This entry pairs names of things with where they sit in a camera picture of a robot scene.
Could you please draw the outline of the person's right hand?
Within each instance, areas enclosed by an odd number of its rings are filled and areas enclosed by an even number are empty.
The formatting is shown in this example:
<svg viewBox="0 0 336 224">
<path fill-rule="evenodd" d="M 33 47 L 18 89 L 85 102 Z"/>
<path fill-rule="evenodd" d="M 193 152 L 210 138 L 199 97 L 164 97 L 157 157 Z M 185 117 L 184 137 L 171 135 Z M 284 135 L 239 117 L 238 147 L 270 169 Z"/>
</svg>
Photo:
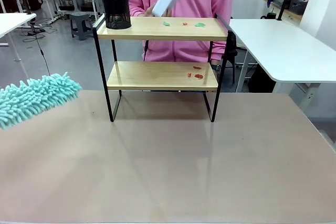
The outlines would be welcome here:
<svg viewBox="0 0 336 224">
<path fill-rule="evenodd" d="M 144 17 L 154 17 L 155 15 L 152 13 L 154 6 L 150 6 L 143 14 Z M 167 9 L 162 17 L 172 17 L 172 10 Z"/>
</svg>

